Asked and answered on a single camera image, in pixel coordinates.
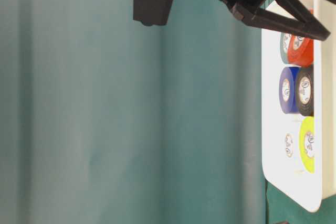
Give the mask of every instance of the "white tape roll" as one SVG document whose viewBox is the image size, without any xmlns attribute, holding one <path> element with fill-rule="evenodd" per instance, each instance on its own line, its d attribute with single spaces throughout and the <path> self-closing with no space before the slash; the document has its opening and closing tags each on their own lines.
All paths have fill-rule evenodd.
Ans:
<svg viewBox="0 0 336 224">
<path fill-rule="evenodd" d="M 286 133 L 283 136 L 283 154 L 285 157 L 285 169 L 296 173 L 303 172 L 305 167 L 300 156 L 300 121 L 293 121 L 286 125 Z"/>
</svg>

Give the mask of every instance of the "red tape roll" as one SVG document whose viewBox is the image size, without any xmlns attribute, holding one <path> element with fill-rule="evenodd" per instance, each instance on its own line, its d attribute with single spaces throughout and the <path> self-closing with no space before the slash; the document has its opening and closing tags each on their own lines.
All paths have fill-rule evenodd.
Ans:
<svg viewBox="0 0 336 224">
<path fill-rule="evenodd" d="M 300 36 L 292 36 L 288 49 L 290 64 L 308 67 L 314 62 L 314 40 Z"/>
</svg>

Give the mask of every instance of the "green tape roll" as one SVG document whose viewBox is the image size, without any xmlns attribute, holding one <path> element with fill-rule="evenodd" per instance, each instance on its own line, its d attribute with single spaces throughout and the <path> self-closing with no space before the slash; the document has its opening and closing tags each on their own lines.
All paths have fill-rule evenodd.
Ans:
<svg viewBox="0 0 336 224">
<path fill-rule="evenodd" d="M 292 38 L 291 34 L 285 34 L 285 33 L 281 33 L 281 37 L 280 37 L 280 54 L 281 54 L 281 58 L 282 61 L 285 64 L 288 64 L 288 48 L 289 48 L 289 43 L 290 43 L 290 39 Z"/>
</svg>

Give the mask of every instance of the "tape roll label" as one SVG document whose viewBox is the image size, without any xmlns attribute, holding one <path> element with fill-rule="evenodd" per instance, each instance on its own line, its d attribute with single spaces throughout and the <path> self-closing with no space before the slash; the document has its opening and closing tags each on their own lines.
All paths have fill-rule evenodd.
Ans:
<svg viewBox="0 0 336 224">
<path fill-rule="evenodd" d="M 288 102 L 290 97 L 290 83 L 289 80 L 286 78 L 282 82 L 282 98 L 285 102 Z"/>
<path fill-rule="evenodd" d="M 293 156 L 293 138 L 290 134 L 287 134 L 285 137 L 285 145 L 286 145 L 286 155 L 288 157 Z"/>
<path fill-rule="evenodd" d="M 310 101 L 311 97 L 311 83 L 307 77 L 303 77 L 300 80 L 299 97 L 302 104 L 306 105 Z"/>
<path fill-rule="evenodd" d="M 315 156 L 314 134 L 311 133 L 310 131 L 308 131 L 305 134 L 304 139 L 305 139 L 305 149 L 304 149 L 304 151 L 306 152 L 306 154 L 309 158 L 314 158 L 314 156 Z"/>
<path fill-rule="evenodd" d="M 284 52 L 287 54 L 288 52 L 288 48 L 289 48 L 289 43 L 290 43 L 290 39 L 292 38 L 291 34 L 284 34 L 283 36 L 283 40 L 282 40 L 282 49 L 284 50 Z"/>
<path fill-rule="evenodd" d="M 293 49 L 295 51 L 298 50 L 302 46 L 304 39 L 305 39 L 304 37 L 295 36 L 294 43 L 293 43 Z"/>
</svg>

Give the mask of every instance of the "green curtain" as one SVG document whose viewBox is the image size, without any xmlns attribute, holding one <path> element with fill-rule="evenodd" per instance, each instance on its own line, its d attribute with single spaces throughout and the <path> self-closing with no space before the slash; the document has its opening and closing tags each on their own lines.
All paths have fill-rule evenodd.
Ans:
<svg viewBox="0 0 336 224">
<path fill-rule="evenodd" d="M 260 31 L 218 0 L 0 0 L 1 223 L 265 223 Z"/>
</svg>

